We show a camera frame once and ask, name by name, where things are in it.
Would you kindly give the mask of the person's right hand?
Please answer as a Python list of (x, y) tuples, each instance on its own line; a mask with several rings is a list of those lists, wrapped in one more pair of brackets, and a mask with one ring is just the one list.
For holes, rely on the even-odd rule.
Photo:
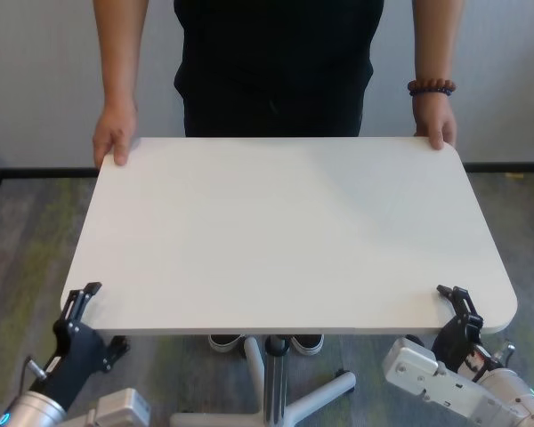
[(114, 163), (127, 163), (137, 126), (137, 107), (132, 97), (105, 100), (93, 133), (93, 161), (100, 169), (103, 159), (111, 153)]

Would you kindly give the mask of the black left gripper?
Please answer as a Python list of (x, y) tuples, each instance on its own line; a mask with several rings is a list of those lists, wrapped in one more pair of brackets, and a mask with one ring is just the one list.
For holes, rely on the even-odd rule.
[(126, 336), (113, 336), (106, 346), (101, 336), (80, 321), (87, 304), (100, 291), (101, 282), (90, 282), (69, 292), (61, 318), (53, 325), (56, 349), (46, 364), (46, 378), (36, 379), (29, 391), (57, 404), (72, 404), (89, 377), (107, 373), (129, 351)]

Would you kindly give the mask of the person's left hand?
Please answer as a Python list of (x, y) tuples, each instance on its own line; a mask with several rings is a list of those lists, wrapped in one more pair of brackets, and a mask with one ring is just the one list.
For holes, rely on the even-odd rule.
[(422, 93), (412, 99), (416, 137), (424, 137), (433, 149), (441, 150), (446, 144), (457, 142), (457, 123), (449, 102), (443, 93)]

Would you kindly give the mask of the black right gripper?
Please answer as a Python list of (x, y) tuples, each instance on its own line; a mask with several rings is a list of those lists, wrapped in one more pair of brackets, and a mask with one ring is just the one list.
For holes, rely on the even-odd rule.
[[(483, 319), (477, 315), (466, 289), (438, 285), (436, 290), (450, 302), (457, 315), (441, 329), (433, 342), (432, 352), (448, 370), (456, 372), (473, 353), (473, 347), (481, 344)], [(409, 346), (425, 347), (422, 340), (415, 335), (406, 334), (404, 339)]]

